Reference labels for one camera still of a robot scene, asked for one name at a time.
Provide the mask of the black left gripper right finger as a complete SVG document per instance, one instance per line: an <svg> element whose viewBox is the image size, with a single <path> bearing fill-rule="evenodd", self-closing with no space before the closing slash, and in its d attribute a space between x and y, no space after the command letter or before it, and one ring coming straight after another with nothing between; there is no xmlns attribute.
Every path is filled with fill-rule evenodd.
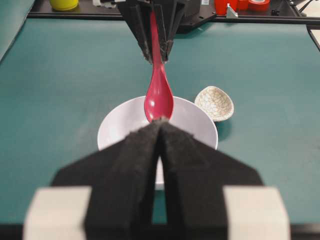
<svg viewBox="0 0 320 240"><path fill-rule="evenodd" d="M168 224L184 240L289 240L277 188L258 171L162 122Z"/></svg>

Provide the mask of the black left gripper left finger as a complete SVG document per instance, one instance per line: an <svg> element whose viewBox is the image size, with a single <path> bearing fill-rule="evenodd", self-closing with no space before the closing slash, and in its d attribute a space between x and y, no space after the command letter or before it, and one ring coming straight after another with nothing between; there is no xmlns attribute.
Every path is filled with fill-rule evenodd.
<svg viewBox="0 0 320 240"><path fill-rule="evenodd" d="M36 190L25 240L131 240L152 221L160 122L60 168Z"/></svg>

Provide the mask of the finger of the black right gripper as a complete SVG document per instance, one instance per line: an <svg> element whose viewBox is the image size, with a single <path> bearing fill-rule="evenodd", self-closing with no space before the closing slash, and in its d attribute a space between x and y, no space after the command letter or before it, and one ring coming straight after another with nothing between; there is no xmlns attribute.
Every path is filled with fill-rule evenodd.
<svg viewBox="0 0 320 240"><path fill-rule="evenodd" d="M166 63L169 59L174 37L185 14L186 4L185 0L154 1L160 55L163 63Z"/></svg>
<svg viewBox="0 0 320 240"><path fill-rule="evenodd" d="M152 63L152 35L150 14L152 4L150 0L122 0L116 3L119 12L133 33L140 47L143 57Z"/></svg>

